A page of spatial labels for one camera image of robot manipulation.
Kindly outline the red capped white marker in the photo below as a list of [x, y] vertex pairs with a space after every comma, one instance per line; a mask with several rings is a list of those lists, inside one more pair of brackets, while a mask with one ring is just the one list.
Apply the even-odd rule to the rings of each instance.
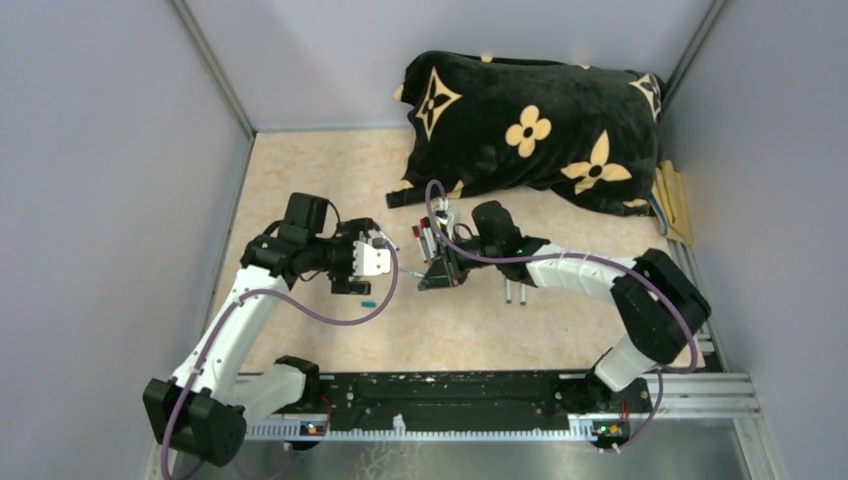
[[427, 264], [429, 262], [429, 259], [430, 259], [429, 248], [428, 248], [428, 245], [427, 245], [425, 238], [422, 236], [420, 226], [419, 225], [413, 225], [411, 227], [411, 229], [412, 229], [413, 235], [416, 239], [416, 244], [417, 244], [417, 246], [420, 250], [422, 261], [425, 264]]

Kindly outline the black floral plush blanket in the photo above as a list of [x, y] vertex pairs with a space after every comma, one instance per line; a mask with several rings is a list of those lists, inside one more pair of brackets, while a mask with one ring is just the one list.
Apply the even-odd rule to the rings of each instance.
[[414, 143], [389, 208], [527, 187], [615, 216], [651, 211], [666, 86], [656, 74], [431, 50], [396, 91]]

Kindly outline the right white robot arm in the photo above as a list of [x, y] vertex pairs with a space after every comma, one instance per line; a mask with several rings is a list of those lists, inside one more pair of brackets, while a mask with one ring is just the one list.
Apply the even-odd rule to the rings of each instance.
[[471, 271], [493, 266], [508, 282], [577, 292], [616, 307], [626, 333], [590, 370], [586, 397], [594, 409], [614, 411], [639, 376], [683, 351], [697, 364], [694, 335], [712, 308], [664, 251], [627, 258], [568, 250], [522, 234], [498, 201], [473, 210], [477, 231], [467, 238], [455, 234], [457, 218], [446, 201], [429, 208], [423, 223], [433, 247], [419, 290], [458, 287]]

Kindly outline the yellow cloth bundle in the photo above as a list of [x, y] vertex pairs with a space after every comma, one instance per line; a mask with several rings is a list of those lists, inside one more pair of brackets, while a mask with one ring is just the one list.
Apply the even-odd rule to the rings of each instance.
[[662, 236], [685, 246], [694, 244], [683, 176], [670, 160], [662, 161], [655, 169], [650, 205]]

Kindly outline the green capped white marker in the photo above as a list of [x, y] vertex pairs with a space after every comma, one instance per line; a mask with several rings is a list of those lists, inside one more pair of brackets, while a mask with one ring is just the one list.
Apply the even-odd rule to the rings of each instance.
[[507, 305], [513, 303], [511, 281], [508, 279], [504, 279], [504, 298]]

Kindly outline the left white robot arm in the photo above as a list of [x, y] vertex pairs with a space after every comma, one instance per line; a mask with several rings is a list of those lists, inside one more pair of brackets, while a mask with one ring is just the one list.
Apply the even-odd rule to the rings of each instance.
[[284, 356], [266, 372], [241, 382], [241, 367], [266, 323], [282, 303], [324, 324], [339, 326], [291, 296], [308, 273], [324, 274], [336, 295], [367, 295], [370, 278], [389, 275], [393, 297], [399, 279], [398, 251], [369, 217], [339, 220], [325, 237], [327, 198], [295, 192], [284, 216], [245, 246], [222, 308], [199, 343], [166, 380], [152, 379], [143, 404], [160, 461], [175, 450], [225, 466], [256, 424], [290, 406], [308, 413], [319, 404], [319, 368]]

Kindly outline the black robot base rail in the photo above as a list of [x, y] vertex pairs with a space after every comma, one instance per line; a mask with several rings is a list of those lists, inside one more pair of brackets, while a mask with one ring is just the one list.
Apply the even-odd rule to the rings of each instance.
[[333, 432], [376, 432], [402, 418], [412, 432], [566, 430], [576, 416], [628, 420], [652, 409], [645, 380], [615, 393], [578, 370], [323, 373], [306, 397], [279, 409], [325, 417]]

